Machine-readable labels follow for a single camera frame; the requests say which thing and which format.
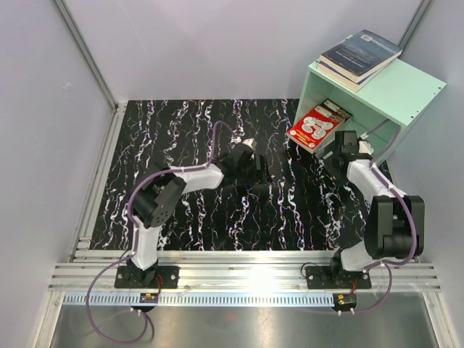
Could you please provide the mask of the red book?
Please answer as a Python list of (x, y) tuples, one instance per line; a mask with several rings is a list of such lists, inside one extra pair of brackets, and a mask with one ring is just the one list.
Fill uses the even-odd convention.
[(311, 154), (333, 141), (345, 117), (322, 104), (311, 109), (286, 132), (286, 137)]

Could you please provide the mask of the black paperback book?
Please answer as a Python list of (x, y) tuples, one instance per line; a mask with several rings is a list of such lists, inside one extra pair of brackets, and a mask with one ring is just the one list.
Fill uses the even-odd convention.
[(322, 105), (326, 108), (335, 112), (336, 114), (343, 117), (345, 120), (349, 120), (352, 117), (352, 113), (348, 112), (344, 108), (340, 107), (337, 103), (334, 103), (330, 99), (326, 99), (323, 101)]

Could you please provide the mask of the blue orange paperback book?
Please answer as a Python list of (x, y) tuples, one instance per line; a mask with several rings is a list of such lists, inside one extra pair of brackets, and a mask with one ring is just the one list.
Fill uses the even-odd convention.
[(358, 92), (359, 90), (361, 90), (366, 84), (368, 84), (381, 72), (380, 70), (377, 70), (376, 72), (370, 74), (368, 77), (356, 83), (350, 80), (349, 78), (345, 77), (341, 73), (335, 71), (333, 68), (329, 67), (327, 64), (323, 62), (318, 62), (317, 70), (353, 92)]

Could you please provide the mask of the dark blue hardcover book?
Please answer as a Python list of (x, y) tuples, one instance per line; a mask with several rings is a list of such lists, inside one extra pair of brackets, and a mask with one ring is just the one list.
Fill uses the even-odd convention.
[(369, 30), (362, 30), (322, 53), (319, 63), (359, 83), (401, 53), (402, 49), (395, 43)]

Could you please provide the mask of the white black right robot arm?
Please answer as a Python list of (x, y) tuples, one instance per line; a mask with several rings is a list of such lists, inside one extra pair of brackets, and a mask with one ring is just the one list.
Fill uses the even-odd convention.
[(328, 172), (348, 181), (370, 202), (363, 240), (336, 251), (323, 280), (337, 288), (369, 279), (379, 265), (404, 265), (422, 255), (425, 246), (426, 205), (396, 187), (379, 169), (370, 145), (354, 130), (335, 132), (324, 162)]

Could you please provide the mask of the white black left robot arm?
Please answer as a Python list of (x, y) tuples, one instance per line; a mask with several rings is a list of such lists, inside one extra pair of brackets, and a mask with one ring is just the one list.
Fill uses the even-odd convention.
[(137, 286), (147, 288), (155, 282), (160, 231), (184, 195), (228, 186), (257, 186), (272, 182), (268, 159), (254, 149), (254, 139), (249, 138), (230, 152), (209, 159), (202, 165), (155, 165), (138, 181), (128, 201), (133, 242), (127, 261), (130, 278)]

